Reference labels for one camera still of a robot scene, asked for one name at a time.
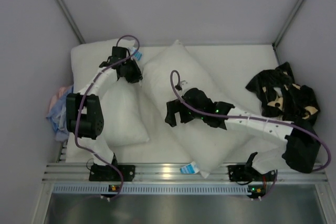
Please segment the aluminium frame post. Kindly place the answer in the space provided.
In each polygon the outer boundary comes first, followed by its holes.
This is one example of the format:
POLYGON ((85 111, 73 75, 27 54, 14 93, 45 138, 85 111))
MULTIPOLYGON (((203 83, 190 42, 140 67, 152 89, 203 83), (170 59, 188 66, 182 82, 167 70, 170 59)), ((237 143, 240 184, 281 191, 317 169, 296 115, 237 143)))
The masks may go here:
POLYGON ((272 48, 273 48, 274 51, 277 50, 277 48, 280 45, 281 41, 283 40, 286 32, 288 31, 292 22, 294 21, 294 19, 298 15, 300 9, 302 8, 304 2, 305 2, 305 0, 296 0, 295 1, 295 4, 294 4, 293 8, 289 12, 289 15, 285 19, 284 24, 282 25, 282 27, 281 27, 280 31, 278 32, 274 42, 272 43, 272 48))
POLYGON ((85 44, 85 39, 82 36, 72 14, 70 13, 69 8, 67 7, 66 3, 64 0, 55 0, 58 8, 62 12, 64 18, 66 19, 69 27, 71 28, 73 34, 75 35, 76 39, 80 44, 85 44))

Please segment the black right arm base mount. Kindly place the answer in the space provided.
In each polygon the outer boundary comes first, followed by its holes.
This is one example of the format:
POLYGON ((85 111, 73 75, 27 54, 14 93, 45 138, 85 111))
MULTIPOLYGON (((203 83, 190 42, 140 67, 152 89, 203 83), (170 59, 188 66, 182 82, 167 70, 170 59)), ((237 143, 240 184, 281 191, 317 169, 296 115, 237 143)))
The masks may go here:
POLYGON ((227 169, 229 180, 240 185, 252 182, 273 182, 276 177, 274 170, 261 174, 251 167, 245 167, 245 165, 229 165, 227 169))

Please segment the pink and blue cloths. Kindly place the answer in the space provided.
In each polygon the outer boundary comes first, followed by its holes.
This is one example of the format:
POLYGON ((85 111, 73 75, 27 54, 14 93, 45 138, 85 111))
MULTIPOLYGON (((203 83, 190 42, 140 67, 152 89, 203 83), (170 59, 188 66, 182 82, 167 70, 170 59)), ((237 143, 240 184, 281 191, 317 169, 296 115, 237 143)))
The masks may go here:
POLYGON ((64 142, 69 137, 66 127, 66 98, 73 92, 73 88, 73 86, 61 87, 50 101, 46 119, 51 123, 55 140, 58 142, 64 142))

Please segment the bare white pillow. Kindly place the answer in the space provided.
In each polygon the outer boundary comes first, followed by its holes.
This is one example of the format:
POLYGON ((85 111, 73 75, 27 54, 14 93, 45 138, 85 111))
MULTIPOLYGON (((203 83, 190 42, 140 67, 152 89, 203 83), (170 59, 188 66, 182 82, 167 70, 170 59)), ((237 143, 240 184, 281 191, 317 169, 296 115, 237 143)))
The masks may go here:
MULTIPOLYGON (((74 76, 74 92, 84 88, 96 75, 99 65, 118 45, 133 49, 135 40, 112 39, 79 45, 71 50, 71 67, 74 76)), ((135 85, 121 79, 109 85, 100 98, 104 127, 99 139, 117 152, 120 147, 136 146, 150 140, 139 110, 139 97, 135 85)))

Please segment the right aluminium frame post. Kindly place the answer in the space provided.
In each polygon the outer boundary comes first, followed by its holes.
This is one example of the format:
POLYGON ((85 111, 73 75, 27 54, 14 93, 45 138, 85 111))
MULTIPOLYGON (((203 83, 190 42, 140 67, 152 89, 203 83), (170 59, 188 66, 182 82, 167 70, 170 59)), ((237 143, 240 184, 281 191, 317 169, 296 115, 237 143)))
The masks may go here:
POLYGON ((289 15, 285 19, 284 24, 282 25, 282 27, 281 27, 280 31, 278 32, 274 42, 272 43, 272 48, 273 48, 274 51, 277 50, 277 48, 280 45, 281 41, 283 40, 286 32, 288 31, 292 22, 294 21, 294 19, 298 15, 300 9, 302 8, 304 2, 305 2, 305 0, 296 0, 295 1, 295 4, 294 4, 293 8, 289 12, 289 15))

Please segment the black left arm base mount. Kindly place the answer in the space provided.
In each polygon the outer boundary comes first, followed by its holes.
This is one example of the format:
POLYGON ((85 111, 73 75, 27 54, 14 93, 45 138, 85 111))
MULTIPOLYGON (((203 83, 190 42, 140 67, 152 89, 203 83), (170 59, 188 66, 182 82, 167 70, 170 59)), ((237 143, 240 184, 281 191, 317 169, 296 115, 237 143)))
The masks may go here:
MULTIPOLYGON (((135 177, 135 165, 117 165, 117 169, 123 176, 124 182, 131 182, 135 177)), ((105 165, 93 165, 89 168, 89 181, 91 182, 120 182, 121 176, 112 167, 105 165)))

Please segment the blue white pillow tag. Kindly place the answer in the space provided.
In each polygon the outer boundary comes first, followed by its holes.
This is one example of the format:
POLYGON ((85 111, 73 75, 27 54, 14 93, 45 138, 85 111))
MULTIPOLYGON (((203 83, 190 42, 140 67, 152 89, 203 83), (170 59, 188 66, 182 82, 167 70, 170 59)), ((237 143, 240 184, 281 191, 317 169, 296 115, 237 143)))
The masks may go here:
POLYGON ((132 55, 132 57, 137 60, 137 61, 140 61, 143 54, 142 52, 140 52, 138 49, 136 49, 135 47, 132 47, 132 48, 129 48, 130 50, 130 53, 132 55))
POLYGON ((191 162, 180 168, 181 174, 197 174, 200 172, 198 165, 195 162, 191 162))

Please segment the left aluminium frame post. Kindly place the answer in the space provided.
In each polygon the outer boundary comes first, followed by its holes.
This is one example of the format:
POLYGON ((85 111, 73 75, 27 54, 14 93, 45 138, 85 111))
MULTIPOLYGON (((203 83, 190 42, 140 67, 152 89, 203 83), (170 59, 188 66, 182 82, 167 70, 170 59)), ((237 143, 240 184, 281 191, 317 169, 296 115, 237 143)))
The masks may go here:
POLYGON ((82 36, 72 14, 70 13, 69 8, 67 7, 66 3, 64 0, 55 0, 58 8, 62 12, 64 18, 66 19, 69 27, 71 28, 73 34, 75 35, 76 39, 80 44, 85 44, 85 39, 82 36))

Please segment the blue white inner pillow tag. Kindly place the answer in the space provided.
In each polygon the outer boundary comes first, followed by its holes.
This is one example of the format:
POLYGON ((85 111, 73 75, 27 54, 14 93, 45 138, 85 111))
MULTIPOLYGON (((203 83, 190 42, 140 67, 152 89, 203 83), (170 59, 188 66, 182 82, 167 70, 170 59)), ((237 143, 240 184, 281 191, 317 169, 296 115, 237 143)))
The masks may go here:
POLYGON ((191 162, 180 168, 181 174, 197 174, 200 172, 198 165, 195 162, 191 162))

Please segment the black floral pillowcase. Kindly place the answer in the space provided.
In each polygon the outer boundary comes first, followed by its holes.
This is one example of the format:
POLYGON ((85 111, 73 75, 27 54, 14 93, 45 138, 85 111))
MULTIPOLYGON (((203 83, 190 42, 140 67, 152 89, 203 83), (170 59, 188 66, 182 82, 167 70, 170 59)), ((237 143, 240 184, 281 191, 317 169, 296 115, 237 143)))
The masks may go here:
POLYGON ((312 88, 295 82, 288 62, 259 72, 245 88, 261 102, 262 116, 283 121, 302 119, 315 125, 320 113, 317 97, 312 88))

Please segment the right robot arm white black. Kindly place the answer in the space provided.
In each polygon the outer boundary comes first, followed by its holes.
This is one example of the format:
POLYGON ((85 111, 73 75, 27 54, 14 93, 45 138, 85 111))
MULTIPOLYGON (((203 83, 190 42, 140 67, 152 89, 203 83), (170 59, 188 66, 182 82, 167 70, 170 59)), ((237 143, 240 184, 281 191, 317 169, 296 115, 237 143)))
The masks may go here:
POLYGON ((198 88, 190 88, 181 97, 166 103, 165 122, 177 125, 194 119, 225 131, 245 132, 276 146, 266 152, 250 154, 246 166, 260 174, 289 167, 297 172, 313 172, 320 142, 312 126, 304 120, 279 121, 248 113, 231 103, 212 101, 198 88))

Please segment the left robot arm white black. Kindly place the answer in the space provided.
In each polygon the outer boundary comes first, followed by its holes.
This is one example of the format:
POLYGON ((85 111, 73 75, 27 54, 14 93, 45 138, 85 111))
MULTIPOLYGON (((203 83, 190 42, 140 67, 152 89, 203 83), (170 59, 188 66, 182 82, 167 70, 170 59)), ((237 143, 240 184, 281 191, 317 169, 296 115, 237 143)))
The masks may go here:
POLYGON ((126 47, 113 46, 111 55, 103 61, 89 83, 66 97, 66 127, 74 134, 75 145, 93 156, 94 164, 119 172, 114 152, 100 137, 104 118, 100 99, 120 78, 129 83, 142 80, 133 54, 126 47))

